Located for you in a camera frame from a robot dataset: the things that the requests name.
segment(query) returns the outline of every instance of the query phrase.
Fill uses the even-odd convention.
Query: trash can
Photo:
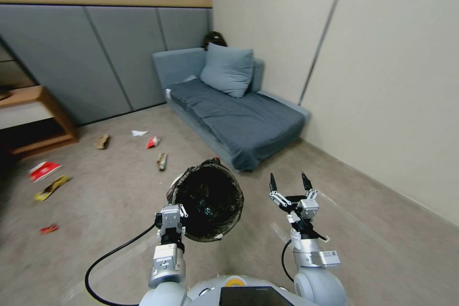
[[[183,204],[188,218],[185,235],[195,241],[220,240],[239,221],[244,195],[219,158],[188,168],[166,194],[170,204]]]

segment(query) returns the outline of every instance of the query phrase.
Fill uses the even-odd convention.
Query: floor
[[[131,130],[149,131],[132,137]],[[112,136],[100,151],[93,142]],[[145,149],[148,137],[160,145]],[[167,168],[156,168],[169,153]],[[81,128],[81,141],[21,161],[1,180],[0,300],[4,305],[97,305],[84,289],[84,275],[99,256],[149,227],[166,204],[165,193],[189,166],[215,156],[166,105]],[[60,172],[31,183],[28,170],[43,160]],[[315,229],[338,250],[333,273],[350,305],[457,305],[459,231],[435,214],[355,171],[302,140],[236,176],[244,192],[240,222],[222,241],[184,240],[189,286],[217,274],[254,275],[292,290],[280,264],[289,224],[268,198],[273,172],[280,192],[303,192],[301,171],[314,187],[320,211]],[[33,195],[60,174],[73,177],[43,203]],[[60,229],[41,235],[57,223]],[[147,291],[155,233],[101,263],[94,288],[118,303],[138,303]],[[294,273],[287,251],[286,266]]]

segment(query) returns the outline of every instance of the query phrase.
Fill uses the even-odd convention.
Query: wooden table
[[[43,86],[0,100],[0,146],[21,159],[78,142],[78,132]]]

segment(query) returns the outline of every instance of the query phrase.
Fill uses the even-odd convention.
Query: gray wall panel
[[[208,32],[207,9],[160,8],[167,50],[196,48]]]
[[[207,21],[208,31],[214,31],[214,9],[207,9]]]
[[[0,5],[0,33],[78,124],[130,111],[82,7]]]
[[[86,7],[134,109],[164,102],[151,54],[164,51],[155,8]]]

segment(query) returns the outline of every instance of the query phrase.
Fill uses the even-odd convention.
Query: black cable
[[[117,303],[114,303],[114,302],[111,302],[111,301],[108,301],[108,300],[105,300],[105,299],[102,299],[100,296],[98,296],[96,294],[96,292],[94,292],[91,288],[91,286],[89,285],[89,274],[91,273],[91,270],[97,265],[99,264],[102,260],[106,259],[107,257],[111,256],[112,254],[114,254],[115,252],[118,252],[119,250],[121,250],[122,248],[128,246],[129,244],[132,244],[133,242],[135,242],[137,239],[143,237],[145,234],[147,234],[149,231],[151,231],[154,227],[156,226],[156,222],[151,225],[149,228],[147,228],[145,231],[143,231],[141,234],[139,234],[137,237],[131,239],[130,241],[122,244],[121,246],[118,246],[116,249],[104,254],[102,257],[100,257],[99,259],[97,259],[94,263],[91,264],[91,266],[89,267],[89,269],[87,270],[86,272],[86,276],[85,276],[85,287],[86,287],[86,290],[88,291],[89,294],[91,294],[91,296],[96,299],[97,301],[105,304],[105,305],[109,305],[109,306],[139,306],[139,304],[117,304]]]
[[[289,280],[293,282],[293,278],[288,274],[287,269],[285,268],[285,264],[284,264],[285,250],[287,250],[287,246],[288,246],[291,242],[292,242],[292,240],[289,239],[288,242],[285,243],[284,249],[282,250],[281,263],[282,263],[282,267],[283,267],[283,269],[284,269],[285,275],[287,275],[287,277],[289,278]]]

